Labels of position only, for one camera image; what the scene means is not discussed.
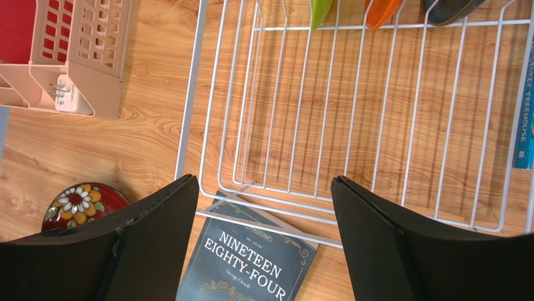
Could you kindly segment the red floral plate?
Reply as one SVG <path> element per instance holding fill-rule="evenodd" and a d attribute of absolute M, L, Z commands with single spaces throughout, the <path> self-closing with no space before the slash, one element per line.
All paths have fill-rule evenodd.
<path fill-rule="evenodd" d="M 45 211 L 41 231 L 70 229 L 95 221 L 128 206 L 130 202 L 115 188 L 83 182 L 59 193 Z"/>

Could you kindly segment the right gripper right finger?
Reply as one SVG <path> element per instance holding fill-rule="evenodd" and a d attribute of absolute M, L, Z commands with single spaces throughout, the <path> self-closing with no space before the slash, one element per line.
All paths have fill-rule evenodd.
<path fill-rule="evenodd" d="M 532 300 L 533 235 L 457 228 L 345 176 L 332 203 L 357 300 Z"/>

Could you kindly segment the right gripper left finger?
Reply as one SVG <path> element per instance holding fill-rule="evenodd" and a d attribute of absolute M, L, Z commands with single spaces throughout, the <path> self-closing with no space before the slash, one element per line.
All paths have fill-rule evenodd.
<path fill-rule="evenodd" d="M 1 243 L 2 300 L 174 300 L 199 197 L 186 174 L 71 229 Z"/>

